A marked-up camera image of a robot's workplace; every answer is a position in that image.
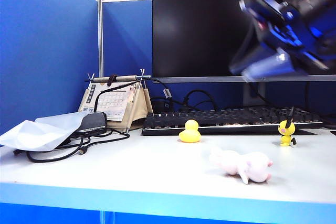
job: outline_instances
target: keyboard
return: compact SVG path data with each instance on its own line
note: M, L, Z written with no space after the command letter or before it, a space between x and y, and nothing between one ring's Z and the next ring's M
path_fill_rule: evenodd
M198 122L198 131L204 135L278 133L279 123L287 119L290 110L291 108L254 106L220 111L149 114L143 123L142 135L178 135L190 119ZM322 127L318 115L302 109L294 109L293 123L296 129Z

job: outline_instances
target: pink plush toy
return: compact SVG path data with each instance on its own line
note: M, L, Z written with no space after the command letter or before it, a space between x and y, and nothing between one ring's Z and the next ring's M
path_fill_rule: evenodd
M273 162L262 152L240 155L235 151L216 148L212 150L209 160L230 175L239 174L244 184L248 184L249 179L260 183L271 178L266 168Z

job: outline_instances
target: motion-blurred robot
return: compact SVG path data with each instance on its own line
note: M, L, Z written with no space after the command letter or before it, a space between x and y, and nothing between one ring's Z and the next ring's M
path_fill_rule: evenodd
M240 0L260 45L236 56L233 74L264 77L335 74L336 0Z

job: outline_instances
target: white desk surface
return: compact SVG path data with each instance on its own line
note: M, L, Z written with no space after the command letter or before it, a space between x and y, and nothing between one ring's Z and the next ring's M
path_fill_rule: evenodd
M336 223L336 136L142 136L92 146L85 155L35 164L0 148L0 202L263 223ZM260 151L271 180L243 184L208 157L212 147Z

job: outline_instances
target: yellow toy figure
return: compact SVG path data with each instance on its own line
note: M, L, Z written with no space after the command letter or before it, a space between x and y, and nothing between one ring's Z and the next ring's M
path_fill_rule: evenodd
M178 135L182 142L195 143L201 139L198 131L198 123L195 120L188 120L185 123L185 130Z
M282 135L280 146L289 146L291 142L293 143L293 145L296 145L295 138L291 137L291 135L293 135L295 131L295 125L292 123L293 111L294 107L292 107L291 111L289 112L287 120L280 122L278 126L278 131Z

